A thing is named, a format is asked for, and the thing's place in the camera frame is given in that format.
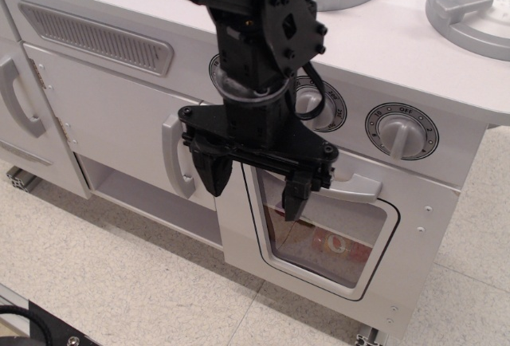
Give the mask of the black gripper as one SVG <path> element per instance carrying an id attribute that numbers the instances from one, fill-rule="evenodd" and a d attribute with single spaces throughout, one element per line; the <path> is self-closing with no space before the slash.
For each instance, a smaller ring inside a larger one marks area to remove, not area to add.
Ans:
<path id="1" fill-rule="evenodd" d="M 311 191 L 330 187 L 339 151 L 306 128 L 289 102 L 286 93 L 264 106 L 226 101 L 180 108 L 178 117 L 186 125 L 184 144 L 209 193 L 222 194 L 234 161 L 283 175 L 284 219 L 295 222 Z"/>

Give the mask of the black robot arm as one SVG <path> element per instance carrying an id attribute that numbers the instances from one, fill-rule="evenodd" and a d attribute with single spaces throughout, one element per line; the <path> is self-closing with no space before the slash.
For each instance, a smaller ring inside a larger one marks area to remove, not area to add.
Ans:
<path id="1" fill-rule="evenodd" d="M 189 0 L 207 8 L 216 28 L 220 105 L 189 106 L 178 117 L 182 139 L 206 189 L 219 196 L 234 162 L 285 178 L 284 216 L 300 218 L 310 194 L 330 187 L 338 150 L 305 122 L 326 104 L 296 109 L 296 75 L 304 71 L 319 90 L 312 66 L 323 53 L 327 27 L 313 0 Z"/>

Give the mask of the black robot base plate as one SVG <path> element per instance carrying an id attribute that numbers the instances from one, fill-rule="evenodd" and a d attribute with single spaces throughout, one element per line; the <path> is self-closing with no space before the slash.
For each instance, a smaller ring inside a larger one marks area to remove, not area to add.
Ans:
<path id="1" fill-rule="evenodd" d="M 51 333 L 53 340 L 53 345 L 67 345 L 71 337 L 76 337 L 79 339 L 79 346 L 99 345 L 99 343 L 95 342 L 88 335 L 64 322 L 60 318 L 55 317 L 52 313 L 46 311 L 41 306 L 31 301 L 28 304 L 28 310 L 42 319 L 45 325 L 49 328 L 49 332 Z"/>

